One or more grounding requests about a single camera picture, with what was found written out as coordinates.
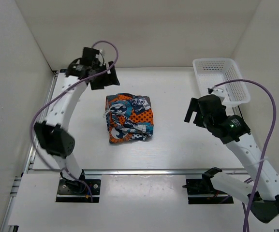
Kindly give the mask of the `colourful patterned shorts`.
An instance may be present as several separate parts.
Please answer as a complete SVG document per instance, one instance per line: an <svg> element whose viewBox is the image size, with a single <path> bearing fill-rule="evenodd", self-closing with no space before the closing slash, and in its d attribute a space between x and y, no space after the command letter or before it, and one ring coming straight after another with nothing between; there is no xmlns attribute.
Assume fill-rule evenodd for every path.
<svg viewBox="0 0 279 232"><path fill-rule="evenodd" d="M109 143L145 141L153 135L149 96L118 93L106 96L105 113Z"/></svg>

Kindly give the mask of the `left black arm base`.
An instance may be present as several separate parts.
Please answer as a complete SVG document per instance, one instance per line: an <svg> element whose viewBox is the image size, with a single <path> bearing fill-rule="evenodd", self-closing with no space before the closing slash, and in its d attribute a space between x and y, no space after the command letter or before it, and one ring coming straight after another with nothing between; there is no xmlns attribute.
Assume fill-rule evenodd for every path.
<svg viewBox="0 0 279 232"><path fill-rule="evenodd" d="M56 202L58 203L99 203L101 179L79 177L80 183L75 180L68 180L60 174L59 186L56 194Z"/></svg>

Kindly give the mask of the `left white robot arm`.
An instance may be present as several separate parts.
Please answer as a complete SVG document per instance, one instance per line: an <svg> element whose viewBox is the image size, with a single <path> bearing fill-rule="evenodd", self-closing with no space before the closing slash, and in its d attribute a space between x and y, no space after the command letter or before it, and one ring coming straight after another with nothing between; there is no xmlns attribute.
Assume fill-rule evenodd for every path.
<svg viewBox="0 0 279 232"><path fill-rule="evenodd" d="M87 87L98 90L119 84L114 62L105 62L102 50L85 47L82 56L66 69L61 93L51 103L51 110L33 125L40 147L54 158L74 193L86 188L84 172L73 154L75 139L68 132L74 109Z"/></svg>

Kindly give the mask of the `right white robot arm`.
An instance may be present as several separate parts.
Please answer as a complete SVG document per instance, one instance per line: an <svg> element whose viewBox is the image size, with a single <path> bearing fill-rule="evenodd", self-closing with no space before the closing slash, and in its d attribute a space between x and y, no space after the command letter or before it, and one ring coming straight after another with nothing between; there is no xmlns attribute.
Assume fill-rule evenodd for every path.
<svg viewBox="0 0 279 232"><path fill-rule="evenodd" d="M269 161L261 158L250 128L238 115L227 115L220 97L210 94L191 98L184 121L207 129L238 158L254 181L251 186L214 167L202 174L202 189L207 193L223 191L251 204L250 211L262 223L269 223L279 215L279 174Z"/></svg>

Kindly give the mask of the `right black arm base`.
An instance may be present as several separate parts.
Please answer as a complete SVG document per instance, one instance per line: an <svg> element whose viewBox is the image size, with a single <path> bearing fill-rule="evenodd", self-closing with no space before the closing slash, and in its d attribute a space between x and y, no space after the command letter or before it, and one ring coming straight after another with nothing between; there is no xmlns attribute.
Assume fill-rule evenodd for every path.
<svg viewBox="0 0 279 232"><path fill-rule="evenodd" d="M187 190L189 205L233 204L234 200L227 193L212 186L211 179L222 169L213 167L201 175L201 178L186 179L182 187Z"/></svg>

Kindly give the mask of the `aluminium right rail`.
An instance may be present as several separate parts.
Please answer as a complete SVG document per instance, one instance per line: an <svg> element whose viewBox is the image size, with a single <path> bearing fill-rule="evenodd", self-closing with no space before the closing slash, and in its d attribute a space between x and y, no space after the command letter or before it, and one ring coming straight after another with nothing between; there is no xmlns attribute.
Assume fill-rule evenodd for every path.
<svg viewBox="0 0 279 232"><path fill-rule="evenodd" d="M239 106L233 107L232 111L233 111L234 115L236 115L236 117L239 118L240 121L244 120Z"/></svg>

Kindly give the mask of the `aluminium front rail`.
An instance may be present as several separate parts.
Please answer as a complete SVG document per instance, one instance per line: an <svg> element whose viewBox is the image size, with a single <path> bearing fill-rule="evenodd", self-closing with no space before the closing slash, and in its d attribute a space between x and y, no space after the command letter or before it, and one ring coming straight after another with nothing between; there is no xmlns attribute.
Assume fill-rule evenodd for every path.
<svg viewBox="0 0 279 232"><path fill-rule="evenodd" d="M86 175L193 175L202 174L208 169L84 169L84 171Z"/></svg>

